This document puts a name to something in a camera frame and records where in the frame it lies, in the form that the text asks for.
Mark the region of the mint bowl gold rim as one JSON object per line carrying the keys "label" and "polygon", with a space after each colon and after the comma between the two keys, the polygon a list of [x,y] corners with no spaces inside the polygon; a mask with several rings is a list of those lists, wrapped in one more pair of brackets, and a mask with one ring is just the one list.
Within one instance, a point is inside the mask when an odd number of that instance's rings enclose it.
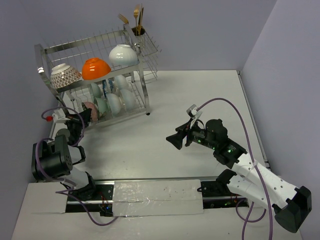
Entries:
{"label": "mint bowl gold rim", "polygon": [[94,99],[94,104],[98,108],[99,117],[104,118],[107,116],[107,114],[110,112],[109,105],[105,99],[96,97]]}

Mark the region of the white bowl orange stack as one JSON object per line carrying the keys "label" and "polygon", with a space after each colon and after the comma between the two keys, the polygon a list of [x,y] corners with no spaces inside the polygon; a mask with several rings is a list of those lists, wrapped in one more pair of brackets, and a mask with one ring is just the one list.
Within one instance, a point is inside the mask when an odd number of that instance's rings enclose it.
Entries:
{"label": "white bowl orange stack", "polygon": [[108,101],[108,104],[110,106],[111,112],[114,116],[118,115],[122,110],[122,103],[120,98],[113,93],[107,93],[106,98]]}

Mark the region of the blue floral bowl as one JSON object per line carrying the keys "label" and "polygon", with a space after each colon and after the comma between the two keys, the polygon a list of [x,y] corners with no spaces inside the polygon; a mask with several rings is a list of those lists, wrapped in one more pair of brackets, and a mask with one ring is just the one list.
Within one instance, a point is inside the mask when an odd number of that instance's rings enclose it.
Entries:
{"label": "blue floral bowl", "polygon": [[117,87],[113,78],[109,78],[107,80],[107,89],[107,92],[110,94],[115,94],[115,92],[117,91]]}

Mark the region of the white bowl front stack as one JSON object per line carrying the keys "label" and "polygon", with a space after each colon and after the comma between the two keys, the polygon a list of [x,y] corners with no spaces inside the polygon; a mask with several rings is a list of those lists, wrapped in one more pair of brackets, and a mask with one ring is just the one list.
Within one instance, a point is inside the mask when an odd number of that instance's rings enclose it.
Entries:
{"label": "white bowl front stack", "polygon": [[127,111],[131,111],[137,107],[136,98],[131,91],[128,89],[121,89],[120,93]]}

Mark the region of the brown lattice pattern bowl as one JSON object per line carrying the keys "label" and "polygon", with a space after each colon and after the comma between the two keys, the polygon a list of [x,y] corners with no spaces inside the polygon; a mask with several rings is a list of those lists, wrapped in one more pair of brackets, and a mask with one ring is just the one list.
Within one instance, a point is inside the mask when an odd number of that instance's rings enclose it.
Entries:
{"label": "brown lattice pattern bowl", "polygon": [[82,74],[74,67],[61,63],[51,69],[50,82],[54,89],[64,88],[81,80]]}

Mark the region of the white orange bottom bowl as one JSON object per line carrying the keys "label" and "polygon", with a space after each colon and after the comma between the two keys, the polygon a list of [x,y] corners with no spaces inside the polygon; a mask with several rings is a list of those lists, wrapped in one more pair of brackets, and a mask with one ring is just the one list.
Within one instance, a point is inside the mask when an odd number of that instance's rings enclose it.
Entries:
{"label": "white orange bottom bowl", "polygon": [[98,57],[87,59],[82,67],[82,78],[86,81],[95,80],[111,72],[111,67]]}

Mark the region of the white bowl brown pattern stack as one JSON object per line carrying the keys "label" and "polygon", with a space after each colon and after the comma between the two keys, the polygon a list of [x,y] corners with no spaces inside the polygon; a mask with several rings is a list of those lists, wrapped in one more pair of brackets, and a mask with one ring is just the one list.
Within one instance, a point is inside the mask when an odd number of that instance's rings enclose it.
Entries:
{"label": "white bowl brown pattern stack", "polygon": [[109,60],[122,66],[133,66],[139,62],[137,53],[127,44],[117,44],[110,51]]}

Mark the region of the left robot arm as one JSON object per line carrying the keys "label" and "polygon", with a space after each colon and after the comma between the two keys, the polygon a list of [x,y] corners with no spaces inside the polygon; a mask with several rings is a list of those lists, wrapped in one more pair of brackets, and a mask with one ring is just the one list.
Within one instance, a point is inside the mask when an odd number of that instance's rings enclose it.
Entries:
{"label": "left robot arm", "polygon": [[77,112],[70,107],[54,107],[45,110],[41,118],[54,123],[63,123],[54,138],[43,138],[32,147],[31,172],[37,182],[59,182],[69,194],[81,201],[93,199],[98,187],[93,177],[75,165],[85,162],[86,154],[79,145],[86,127],[92,118],[92,109]]}

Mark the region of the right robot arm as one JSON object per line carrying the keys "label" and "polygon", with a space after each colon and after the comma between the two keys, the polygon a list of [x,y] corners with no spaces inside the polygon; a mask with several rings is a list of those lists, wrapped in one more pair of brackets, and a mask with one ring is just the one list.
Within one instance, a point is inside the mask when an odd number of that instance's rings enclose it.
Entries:
{"label": "right robot arm", "polygon": [[175,131],[166,140],[178,150],[191,143],[200,144],[212,149],[214,158],[227,167],[218,176],[217,190],[221,195],[241,195],[271,211],[285,230],[299,230],[312,210],[312,193],[307,187],[286,182],[252,159],[245,148],[228,137],[221,119],[209,120],[204,128],[190,119]]}

